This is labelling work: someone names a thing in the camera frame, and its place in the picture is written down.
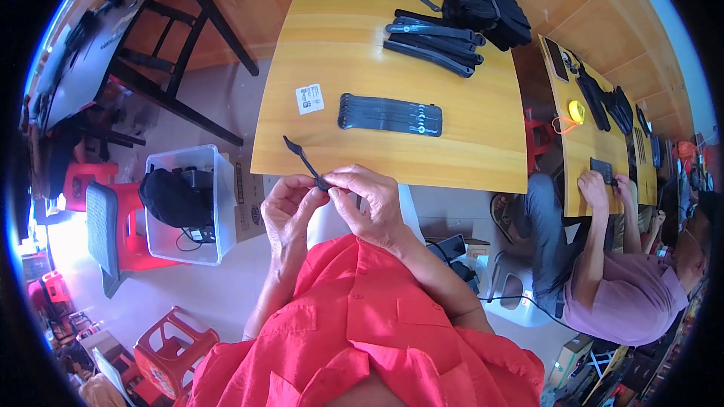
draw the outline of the shirt pocket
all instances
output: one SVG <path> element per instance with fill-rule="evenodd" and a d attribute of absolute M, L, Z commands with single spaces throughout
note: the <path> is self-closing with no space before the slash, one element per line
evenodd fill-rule
<path fill-rule="evenodd" d="M 397 320 L 403 324 L 452 327 L 444 309 L 425 294 L 397 299 Z"/>
<path fill-rule="evenodd" d="M 259 336 L 316 330 L 317 311 L 314 305 L 286 305 L 267 319 Z"/>

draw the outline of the white label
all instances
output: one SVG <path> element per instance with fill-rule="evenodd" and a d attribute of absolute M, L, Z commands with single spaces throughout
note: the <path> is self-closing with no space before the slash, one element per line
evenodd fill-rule
<path fill-rule="evenodd" d="M 319 84 L 297 88 L 296 92 L 299 115 L 324 109 L 324 101 L 321 99 L 321 88 Z"/>

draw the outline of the clear plastic bin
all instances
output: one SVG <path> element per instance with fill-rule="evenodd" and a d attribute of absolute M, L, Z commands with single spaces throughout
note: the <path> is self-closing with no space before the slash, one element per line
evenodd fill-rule
<path fill-rule="evenodd" d="M 203 243 L 197 250 L 181 251 L 178 246 L 187 248 L 197 244 L 190 242 L 185 236 L 179 239 L 183 234 L 180 228 L 159 222 L 146 210 L 146 238 L 149 240 L 150 254 L 157 258 L 197 265 L 221 264 L 224 255 L 236 244 L 234 208 L 237 202 L 234 194 L 233 165 L 219 154 L 216 145 L 150 155 L 146 159 L 146 173 L 150 172 L 152 165 L 157 169 L 165 168 L 168 171 L 191 166 L 199 170 L 213 170 L 213 230 L 216 234 L 216 244 Z"/>

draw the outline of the black bag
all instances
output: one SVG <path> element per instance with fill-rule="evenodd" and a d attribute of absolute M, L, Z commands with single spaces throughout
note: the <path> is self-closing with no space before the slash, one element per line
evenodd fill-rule
<path fill-rule="evenodd" d="M 143 206 L 158 221 L 174 228 L 203 228 L 213 223 L 213 204 L 191 188 L 181 173 L 158 168 L 143 177 L 138 187 Z"/>

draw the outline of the wall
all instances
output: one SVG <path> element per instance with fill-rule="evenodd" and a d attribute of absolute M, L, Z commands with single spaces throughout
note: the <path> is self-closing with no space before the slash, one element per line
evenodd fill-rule
<path fill-rule="evenodd" d="M 191 13 L 193 0 L 161 0 Z M 273 54 L 291 0 L 215 0 L 242 43 L 257 58 Z M 689 97 L 665 29 L 649 0 L 517 0 L 534 33 L 574 50 L 644 108 L 657 133 L 688 138 L 693 133 Z M 63 20 L 77 19 L 99 0 L 74 0 Z M 127 46 L 150 52 L 165 20 L 152 13 L 139 19 Z M 187 29 L 176 23 L 160 56 L 175 60 Z M 189 69 L 230 63 L 235 57 L 213 24 L 207 23 Z"/>
<path fill-rule="evenodd" d="M 718 143 L 719 135 L 712 97 L 692 38 L 686 31 L 671 0 L 649 1 L 669 36 L 679 66 L 682 68 L 686 93 L 689 95 L 689 104 L 692 106 L 693 130 L 701 133 L 703 140 L 708 144 Z"/>

